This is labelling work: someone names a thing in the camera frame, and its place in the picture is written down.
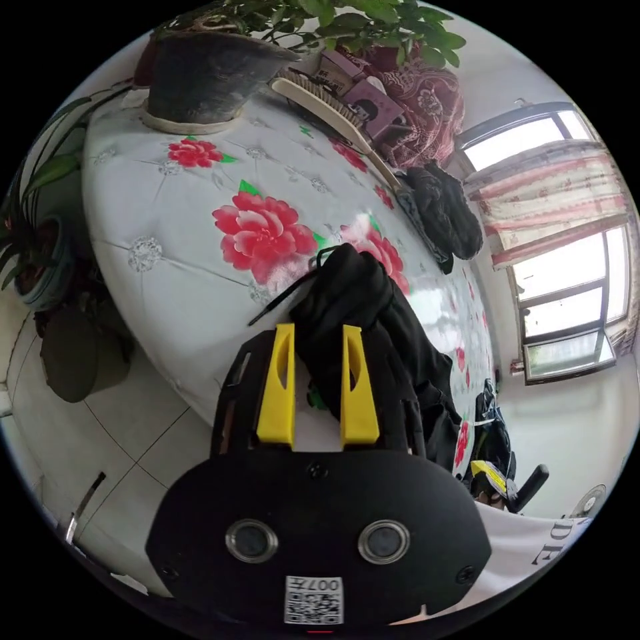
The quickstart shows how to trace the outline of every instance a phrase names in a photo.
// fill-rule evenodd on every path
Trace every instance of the screw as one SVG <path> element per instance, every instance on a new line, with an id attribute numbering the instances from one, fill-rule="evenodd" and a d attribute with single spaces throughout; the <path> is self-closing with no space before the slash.
<path id="1" fill-rule="evenodd" d="M 322 480 L 322 478 L 326 478 L 329 475 L 327 468 L 323 467 L 320 462 L 311 463 L 307 470 L 312 480 Z"/>
<path id="2" fill-rule="evenodd" d="M 180 576 L 180 574 L 172 567 L 162 567 L 160 571 L 168 580 L 176 580 L 176 578 Z"/>
<path id="3" fill-rule="evenodd" d="M 473 580 L 475 575 L 475 569 L 472 566 L 464 567 L 458 571 L 458 575 L 455 577 L 455 581 L 459 585 L 466 585 Z"/>

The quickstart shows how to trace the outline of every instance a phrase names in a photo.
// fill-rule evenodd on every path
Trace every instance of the camera lens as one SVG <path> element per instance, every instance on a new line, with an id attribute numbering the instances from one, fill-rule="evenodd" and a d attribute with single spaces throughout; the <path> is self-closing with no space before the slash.
<path id="1" fill-rule="evenodd" d="M 374 565 L 400 560 L 409 548 L 409 531 L 393 520 L 378 520 L 368 525 L 358 539 L 360 555 Z"/>
<path id="2" fill-rule="evenodd" d="M 258 520 L 240 520 L 227 530 L 227 549 L 242 562 L 266 562 L 276 552 L 278 539 L 270 527 Z"/>

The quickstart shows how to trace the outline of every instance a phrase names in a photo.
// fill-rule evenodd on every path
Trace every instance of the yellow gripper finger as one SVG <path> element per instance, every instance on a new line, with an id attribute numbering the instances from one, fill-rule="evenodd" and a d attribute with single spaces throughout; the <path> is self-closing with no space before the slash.
<path id="1" fill-rule="evenodd" d="M 380 428 L 362 344 L 362 330 L 344 325 L 342 336 L 342 446 L 374 445 L 380 437 Z"/>
<path id="2" fill-rule="evenodd" d="M 262 408 L 258 440 L 293 447 L 295 428 L 294 325 L 276 325 Z"/>
<path id="3" fill-rule="evenodd" d="M 475 478 L 478 473 L 482 472 L 487 474 L 487 479 L 496 491 L 507 495 L 507 482 L 504 476 L 492 464 L 484 462 L 484 460 L 472 460 L 471 473 L 473 477 Z"/>

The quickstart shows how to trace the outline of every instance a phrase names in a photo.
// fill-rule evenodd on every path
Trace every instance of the box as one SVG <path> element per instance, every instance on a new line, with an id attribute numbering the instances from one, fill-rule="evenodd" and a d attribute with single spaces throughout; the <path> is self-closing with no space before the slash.
<path id="1" fill-rule="evenodd" d="M 364 118 L 364 129 L 373 140 L 404 113 L 404 108 L 366 80 L 360 80 L 346 92 L 343 100 Z"/>
<path id="2" fill-rule="evenodd" d="M 324 57 L 320 60 L 320 68 L 315 72 L 314 78 L 338 96 L 346 94 L 354 84 L 346 72 Z"/>
<path id="3" fill-rule="evenodd" d="M 353 62 L 347 60 L 347 58 L 345 58 L 340 53 L 337 53 L 336 51 L 329 51 L 328 49 L 325 49 L 322 52 L 322 57 L 333 62 L 336 67 L 342 69 L 342 71 L 346 73 L 350 78 L 353 78 L 354 80 L 360 80 L 361 78 L 364 78 L 364 74 L 362 73 L 362 71 L 360 71 L 360 69 L 358 69 L 358 67 L 356 67 Z"/>

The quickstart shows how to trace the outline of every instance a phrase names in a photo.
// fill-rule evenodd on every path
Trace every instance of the black cloth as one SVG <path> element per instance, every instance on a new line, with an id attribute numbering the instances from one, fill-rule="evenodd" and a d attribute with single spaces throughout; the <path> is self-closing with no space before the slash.
<path id="1" fill-rule="evenodd" d="M 386 330 L 418 398 L 427 458 L 451 469 L 461 418 L 451 397 L 451 359 L 429 342 L 409 302 L 370 253 L 344 244 L 318 268 L 290 310 L 295 349 L 330 412 L 340 418 L 342 326 Z"/>
<path id="2" fill-rule="evenodd" d="M 490 462 L 509 479 L 515 479 L 516 459 L 511 450 L 511 440 L 507 425 L 497 404 L 497 398 L 493 382 L 490 378 L 485 380 L 483 392 L 478 394 L 475 400 L 475 421 L 477 423 L 491 420 L 488 424 L 480 424 L 475 428 L 475 445 L 472 460 L 484 460 Z M 467 472 L 467 478 L 471 481 L 471 472 Z"/>
<path id="3" fill-rule="evenodd" d="M 451 273 L 453 256 L 473 258 L 482 248 L 482 228 L 460 181 L 434 161 L 402 178 L 409 189 L 397 194 L 399 203 L 442 272 Z"/>

